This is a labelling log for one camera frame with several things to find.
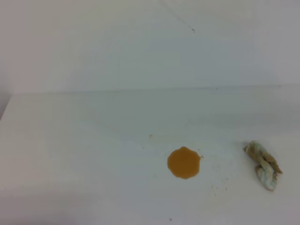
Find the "orange liquid drop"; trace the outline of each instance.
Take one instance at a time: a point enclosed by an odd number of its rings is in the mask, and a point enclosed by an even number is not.
[[[181,147],[168,157],[168,168],[175,177],[188,179],[199,173],[201,157],[197,152]]]

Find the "white wall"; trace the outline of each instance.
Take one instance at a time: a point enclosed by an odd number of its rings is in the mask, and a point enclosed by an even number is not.
[[[0,81],[13,93],[300,83],[299,24],[295,0],[2,0]]]

